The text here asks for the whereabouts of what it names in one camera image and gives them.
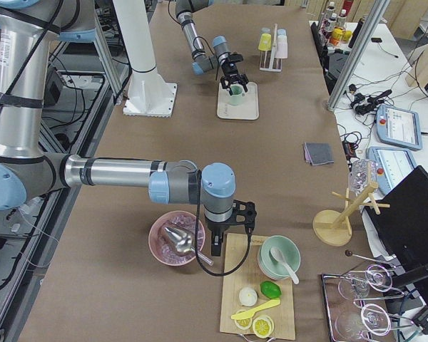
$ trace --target cutting board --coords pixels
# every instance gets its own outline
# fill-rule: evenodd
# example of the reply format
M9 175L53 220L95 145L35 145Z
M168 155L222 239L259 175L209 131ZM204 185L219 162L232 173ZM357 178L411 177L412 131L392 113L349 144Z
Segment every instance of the cutting board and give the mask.
M274 308L259 311L254 315L258 317L260 314L267 314L274 323L275 328L272 337L284 340L295 340L295 316L293 313L293 291L292 282L289 279L272 280L264 275L258 267L257 255L261 244L268 237L258 235L252 236L249 256L244 264L229 276L223 277L222 290L222 307L220 312L220 332L222 333L253 333L252 328L249 330L240 330L234 320L230 318L239 309L251 309L247 306L242 306L239 299L240 290L244 286L252 287L257 291L258 301L256 305L260 305L268 301L260 292L260 283L265 280L273 281L279 285L282 292L280 297L281 303ZM227 243L225 245L225 271L230 271L244 257L245 250L248 245L248 239L245 234L227 234Z

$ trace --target green cup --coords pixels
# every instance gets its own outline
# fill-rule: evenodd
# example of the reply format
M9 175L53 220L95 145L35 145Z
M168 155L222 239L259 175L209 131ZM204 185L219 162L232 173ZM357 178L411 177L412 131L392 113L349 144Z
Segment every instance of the green cup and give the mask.
M287 269L279 264L270 253L271 247L277 247L281 250L287 263L293 271L297 271L301 265L301 254L297 245L288 237L282 235L273 235L268 237L259 250L258 260L260 268L266 275L271 275L277 279L288 278Z
M244 101L244 89L241 85L233 84L231 86L232 95L228 99L228 103L231 105L240 105Z

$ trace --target table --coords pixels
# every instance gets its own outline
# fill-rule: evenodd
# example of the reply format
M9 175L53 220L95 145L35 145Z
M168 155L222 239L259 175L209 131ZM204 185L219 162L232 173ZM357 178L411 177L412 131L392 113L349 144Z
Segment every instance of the table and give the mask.
M319 275L342 273L358 263L344 256L345 248L369 251L361 228L339 248L322 243L312 230L317 212L342 209L343 201L330 193L346 188L348 169L335 117L324 109L328 94L306 14L284 6L217 4L195 13L194 20L208 41L222 34L244 55L238 68L258 84L260 117L252 122L216 117L214 73L193 75L185 38L162 3L151 35L159 73L178 83L173 116L129 117L117 108L97 155L190 159L200 167L229 164L237 180L235 198L256 203L255 234L283 234L300 248L297 341L326 341ZM260 72L260 29L274 23L287 29L289 58L282 73ZM335 163L307 164L304 142L329 143ZM152 223L174 209L195 211L150 203L146 189L82 188L20 341L239 341L219 333L222 279L195 263L162 265L149 251ZM359 221L359 215L352 219ZM215 261L217 271L222 260Z
M354 29L356 24L349 24L348 29ZM398 74L400 71L410 71L411 68L407 62L406 57L403 52L397 45L395 39L391 35L389 29L385 24L379 24L374 33L374 37L380 37L383 40L381 47L376 43L369 43L363 56L360 61L360 64L357 66L354 76L352 77L351 83L361 87L358 91L364 95L375 94L392 89L393 93L390 95L394 101L394 105L398 108L403 109L412 109L419 113L420 127L422 131L428 132L428 99L424 97L422 91L418 88L410 88L407 85L405 80L407 74L403 73L399 77L394 77L385 82L375 83L371 85L364 85L370 82L377 82L388 78L394 74ZM395 58L390 54L384 52L387 51L392 55L398 56ZM341 98L340 103L335 111L339 126L340 134L345 134L347 132L352 132L353 130L360 131L364 137L367 137L370 133L370 129L358 120L355 120L355 112L350 109L350 100L347 96ZM357 119L364 120L365 117L357 116ZM366 119L366 123L372 123L372 115ZM423 135L423 149L419 151L413 151L412 154L418 165L422 165L424 169L428 172L428 135ZM357 150L357 155L360 158L366 158L366 150L369 146L390 146L379 141L375 128L372 129L372 134L370 139L364 139ZM369 217L366 213L363 215L363 220L365 224L365 229L367 230L370 246L373 255L378 257L383 254L382 248L379 247L380 244L377 243L377 233L374 226L372 225ZM419 309L413 309L406 312L406 317L413 317ZM404 329L403 332L405 336L409 337L413 328ZM428 336L417 336L414 341L417 342L426 342L428 341Z

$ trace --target yellow knife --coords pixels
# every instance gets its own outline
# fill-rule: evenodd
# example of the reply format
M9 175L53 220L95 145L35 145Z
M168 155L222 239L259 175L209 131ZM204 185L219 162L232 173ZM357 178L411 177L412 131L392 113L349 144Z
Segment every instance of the yellow knife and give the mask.
M234 319L235 321L237 321L238 319L251 318L255 315L255 313L257 311L269 309L269 308L272 308L272 307L277 306L279 304L280 304L279 298L271 299L271 300L267 301L266 303L263 303L259 306L256 306L255 308L251 308L250 310L243 311L240 313L235 313L234 315L231 315L231 319Z

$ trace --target white table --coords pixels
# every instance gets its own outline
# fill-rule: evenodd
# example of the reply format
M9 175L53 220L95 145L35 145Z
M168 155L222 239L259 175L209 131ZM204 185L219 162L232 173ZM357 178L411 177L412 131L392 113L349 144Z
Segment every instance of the white table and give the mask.
M356 24L349 24L347 28L353 30L355 29L355 26ZM361 87L358 91L363 95L378 95L385 90L392 89L393 93L390 97L393 98L394 106L403 109L412 109L413 111L418 112L421 130L423 132L428 132L428 98L420 100L424 97L424 94L420 89L411 89L407 85L405 80L407 75L406 73L403 73L399 77L390 78L388 81L372 85L364 85L373 81L384 80L387 76L394 75L402 70L411 70L407 59L385 24L378 25L374 33L374 37L380 37L383 40L381 47L385 51L398 56L398 58L385 53L377 43L370 42L350 83L354 83L357 87ZM338 108L335 111L337 122L342 125L347 132L356 130L361 132L363 137L367 137L370 133L370 129L355 120L355 112L350 109L350 102L351 100L346 95L341 98ZM367 117L357 116L357 118L359 120L364 120ZM374 118L375 117L373 115L369 115L366 123L372 123ZM345 133L345 129L343 127L338 126L340 134ZM412 152L412 154L417 164L423 166L423 168L428 172L428 135L423 135L422 141L423 149ZM361 141L360 146L356 151L357 156L359 158L366 158L367 148L371 146L390 146L379 141L375 126L372 129L371 138L363 139ZM379 250L376 248L378 240L377 233L375 232L375 228L372 226L369 217L367 217L365 213L363 214L363 221L365 223L365 229L368 232L368 238L370 239L372 253L377 256L379 255ZM419 309L409 310L405 313L405 316L413 317L418 310ZM402 329L402 331L406 337L409 337L414 329ZM413 341L428 342L428 336L420 334L416 336Z

